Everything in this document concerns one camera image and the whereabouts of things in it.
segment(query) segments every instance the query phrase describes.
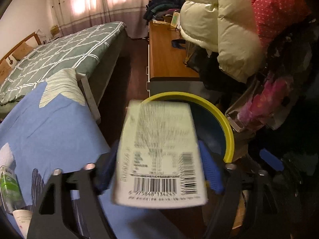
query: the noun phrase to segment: green bottle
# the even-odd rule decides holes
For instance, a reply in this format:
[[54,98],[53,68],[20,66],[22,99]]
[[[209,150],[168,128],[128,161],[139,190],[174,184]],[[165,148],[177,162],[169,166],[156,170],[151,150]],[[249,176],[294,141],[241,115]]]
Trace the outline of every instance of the green bottle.
[[7,213],[25,206],[14,171],[4,165],[0,167],[0,192]]

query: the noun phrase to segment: white puffer jacket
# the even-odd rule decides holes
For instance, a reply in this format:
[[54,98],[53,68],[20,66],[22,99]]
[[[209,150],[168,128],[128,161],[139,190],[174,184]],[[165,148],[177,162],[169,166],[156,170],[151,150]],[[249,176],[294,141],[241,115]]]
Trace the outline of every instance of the white puffer jacket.
[[264,57],[250,0],[186,0],[181,35],[218,52],[220,69],[239,82],[246,83]]

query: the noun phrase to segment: barcode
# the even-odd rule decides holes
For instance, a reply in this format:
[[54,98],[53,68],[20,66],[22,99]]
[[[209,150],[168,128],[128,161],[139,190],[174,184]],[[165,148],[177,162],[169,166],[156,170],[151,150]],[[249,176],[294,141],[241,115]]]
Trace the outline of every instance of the barcode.
[[174,192],[177,193],[176,179],[134,177],[134,192]]
[[192,153],[181,155],[181,192],[184,195],[196,194],[196,174]]

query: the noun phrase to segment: white wall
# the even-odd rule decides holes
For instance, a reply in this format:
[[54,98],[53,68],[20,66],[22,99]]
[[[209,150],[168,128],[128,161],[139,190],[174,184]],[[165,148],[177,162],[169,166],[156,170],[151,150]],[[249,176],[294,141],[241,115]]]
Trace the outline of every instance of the white wall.
[[51,36],[49,0],[12,0],[0,19],[0,59],[32,32],[40,29]]

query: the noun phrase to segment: pillow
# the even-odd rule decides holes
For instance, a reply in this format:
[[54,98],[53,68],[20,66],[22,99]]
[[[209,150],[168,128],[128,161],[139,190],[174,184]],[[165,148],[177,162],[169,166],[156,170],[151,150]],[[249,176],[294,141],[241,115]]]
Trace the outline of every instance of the pillow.
[[33,47],[29,46],[25,41],[12,53],[12,56],[16,60],[23,59],[27,54],[33,50]]
[[4,59],[0,64],[0,85],[3,84],[4,79],[11,73],[12,68]]

